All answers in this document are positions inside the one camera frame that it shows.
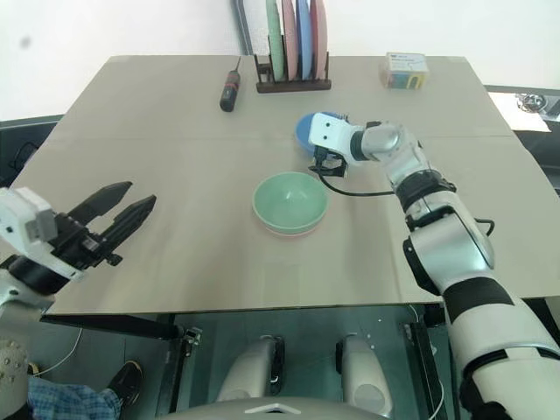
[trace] person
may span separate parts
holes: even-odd
[[[142,380],[142,368],[133,360],[101,392],[30,376],[27,402],[34,420],[116,420],[136,402]]]

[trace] floor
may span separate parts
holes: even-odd
[[[178,324],[203,330],[200,346],[185,364],[178,411],[214,401],[236,355],[263,334],[282,335],[286,342],[286,382],[281,396],[340,401],[335,344],[346,334],[357,333],[371,343],[383,366],[395,418],[419,420],[424,418],[418,414],[423,412],[418,408],[423,402],[417,400],[413,389],[406,352],[409,342],[403,328],[414,317],[407,305],[178,315]],[[31,359],[42,368],[51,366],[72,348],[78,332],[73,327],[39,324],[31,345]],[[453,419],[445,327],[430,330],[430,340],[445,388],[445,406]],[[75,353],[45,378],[101,390],[124,361],[137,360],[144,369],[144,389],[125,418],[150,419],[156,410],[166,351],[163,341],[84,330]]]

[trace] screwdriver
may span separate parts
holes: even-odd
[[[220,108],[226,112],[231,112],[234,110],[235,99],[237,98],[237,90],[239,89],[239,83],[242,81],[242,77],[237,71],[241,60],[242,58],[240,57],[237,60],[237,66],[235,66],[235,69],[227,74],[226,83],[224,84],[224,90],[221,91]]]

